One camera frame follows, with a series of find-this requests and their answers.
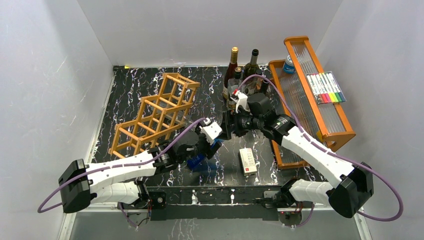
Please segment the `dark green silver-cap wine bottle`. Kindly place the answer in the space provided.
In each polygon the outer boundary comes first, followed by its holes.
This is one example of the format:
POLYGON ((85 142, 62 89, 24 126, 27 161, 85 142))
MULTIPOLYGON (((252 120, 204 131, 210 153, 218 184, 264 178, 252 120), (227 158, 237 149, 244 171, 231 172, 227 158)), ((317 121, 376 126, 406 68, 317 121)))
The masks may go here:
POLYGON ((259 65, 257 63, 258 55, 259 55, 259 50, 256 48, 253 49, 251 52, 250 61, 243 68, 243 77, 242 77, 243 80, 245 80, 247 77, 251 75, 254 75, 257 69, 259 69, 259 65))

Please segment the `clear square blue-label bottle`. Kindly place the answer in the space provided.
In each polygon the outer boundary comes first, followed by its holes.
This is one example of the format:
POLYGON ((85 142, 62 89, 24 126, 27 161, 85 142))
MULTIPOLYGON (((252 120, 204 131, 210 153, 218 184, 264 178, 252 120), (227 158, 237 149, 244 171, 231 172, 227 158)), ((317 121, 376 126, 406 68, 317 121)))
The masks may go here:
POLYGON ((205 159, 210 160, 222 146, 222 139, 216 139, 214 145, 210 145, 207 140, 201 140, 196 147, 196 154, 187 161, 187 166, 194 171, 205 159))

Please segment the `brown gold-cap wine bottle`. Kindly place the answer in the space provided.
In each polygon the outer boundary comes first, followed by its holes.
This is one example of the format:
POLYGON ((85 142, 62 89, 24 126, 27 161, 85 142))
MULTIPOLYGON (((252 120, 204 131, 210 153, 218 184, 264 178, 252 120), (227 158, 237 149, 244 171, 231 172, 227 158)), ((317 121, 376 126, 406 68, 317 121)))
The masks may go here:
POLYGON ((229 79, 234 77, 235 68, 238 66, 238 47, 234 46, 231 49, 231 56, 230 61, 228 64, 228 68, 226 70, 224 81, 223 81, 223 90, 222 90, 222 96, 225 100, 228 99, 228 82, 229 79))

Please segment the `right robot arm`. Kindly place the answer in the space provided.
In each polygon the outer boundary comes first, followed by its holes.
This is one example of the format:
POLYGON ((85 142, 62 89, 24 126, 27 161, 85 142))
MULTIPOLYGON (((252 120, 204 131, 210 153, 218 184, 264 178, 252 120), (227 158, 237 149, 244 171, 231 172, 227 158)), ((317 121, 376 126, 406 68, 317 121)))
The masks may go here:
POLYGON ((257 199, 256 203, 272 208, 295 207, 300 202, 319 203, 332 207, 345 218, 352 218, 373 195, 373 175, 366 171, 367 164, 354 166, 337 158, 292 117, 277 114, 263 93, 247 96, 237 91, 230 99, 236 107, 223 116, 222 138, 241 137, 250 130, 259 130, 269 140, 305 160, 326 179, 319 182, 293 178, 275 195, 257 199))

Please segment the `clear black-cap bottle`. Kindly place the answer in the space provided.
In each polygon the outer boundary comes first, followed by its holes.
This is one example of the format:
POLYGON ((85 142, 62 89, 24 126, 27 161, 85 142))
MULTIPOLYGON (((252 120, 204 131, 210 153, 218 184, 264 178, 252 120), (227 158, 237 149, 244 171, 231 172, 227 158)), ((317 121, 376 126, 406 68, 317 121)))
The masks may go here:
POLYGON ((228 109, 235 109, 236 108, 236 102, 233 101, 231 99, 231 96, 233 95, 233 93, 238 89, 239 84, 241 83, 241 78, 242 78, 242 68, 241 67, 236 67, 234 70, 234 76, 233 78, 230 78, 228 80, 228 84, 227 84, 227 107, 228 109))

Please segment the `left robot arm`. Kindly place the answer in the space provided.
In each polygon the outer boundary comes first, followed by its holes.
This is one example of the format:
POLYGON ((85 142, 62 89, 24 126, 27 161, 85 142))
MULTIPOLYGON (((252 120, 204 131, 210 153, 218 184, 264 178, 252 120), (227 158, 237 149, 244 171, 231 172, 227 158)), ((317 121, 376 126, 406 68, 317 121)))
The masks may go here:
POLYGON ((167 173, 183 164, 194 166, 196 161, 213 157, 221 147, 221 133, 190 130, 176 137, 173 146, 167 140, 137 155, 104 163, 74 160, 58 179, 63 212, 76 213, 90 204, 112 202, 144 208, 149 194, 132 179, 167 173))

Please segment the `clear labelled liquor bottle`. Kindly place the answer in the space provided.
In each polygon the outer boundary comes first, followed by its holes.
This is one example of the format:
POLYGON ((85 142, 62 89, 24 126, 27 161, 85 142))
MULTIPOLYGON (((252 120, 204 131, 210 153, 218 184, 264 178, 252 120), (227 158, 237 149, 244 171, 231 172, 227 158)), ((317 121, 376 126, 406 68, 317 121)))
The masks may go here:
MULTIPOLYGON (((251 75, 263 75, 263 71, 260 68, 257 68, 255 72, 251 72, 249 76, 251 75)), ((245 91, 244 93, 248 96, 253 95, 254 93, 258 92, 258 88, 260 87, 262 82, 262 79, 260 77, 251 77, 245 84, 245 91)))

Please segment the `dark green black-cap wine bottle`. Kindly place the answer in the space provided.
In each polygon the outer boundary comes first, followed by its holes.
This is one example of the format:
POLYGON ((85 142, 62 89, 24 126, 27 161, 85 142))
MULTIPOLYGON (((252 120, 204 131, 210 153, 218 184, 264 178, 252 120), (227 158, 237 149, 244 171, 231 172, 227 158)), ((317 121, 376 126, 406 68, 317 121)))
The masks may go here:
POLYGON ((269 81, 266 80, 266 79, 263 79, 261 81, 260 88, 259 88, 259 91, 258 92, 259 93, 262 93, 264 95, 267 95, 267 92, 268 92, 268 89, 269 89, 269 85, 270 85, 269 81))

